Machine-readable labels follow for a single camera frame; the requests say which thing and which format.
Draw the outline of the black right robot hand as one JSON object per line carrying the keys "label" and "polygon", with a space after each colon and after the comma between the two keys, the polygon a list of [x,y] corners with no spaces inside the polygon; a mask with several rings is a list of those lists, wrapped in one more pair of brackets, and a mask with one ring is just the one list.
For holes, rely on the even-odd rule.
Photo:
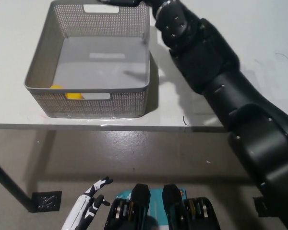
{"label": "black right robot hand", "polygon": [[99,2],[112,6],[137,7],[142,0],[99,0]]}

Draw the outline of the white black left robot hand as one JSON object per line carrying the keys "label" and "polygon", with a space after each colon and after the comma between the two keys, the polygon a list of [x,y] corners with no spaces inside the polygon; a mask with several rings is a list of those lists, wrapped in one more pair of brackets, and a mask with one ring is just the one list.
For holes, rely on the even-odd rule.
{"label": "white black left robot hand", "polygon": [[98,180],[78,197],[69,212],[62,230],[86,230],[97,214],[101,205],[110,206],[103,195],[94,197],[95,193],[105,185],[111,184],[113,179],[108,176]]}

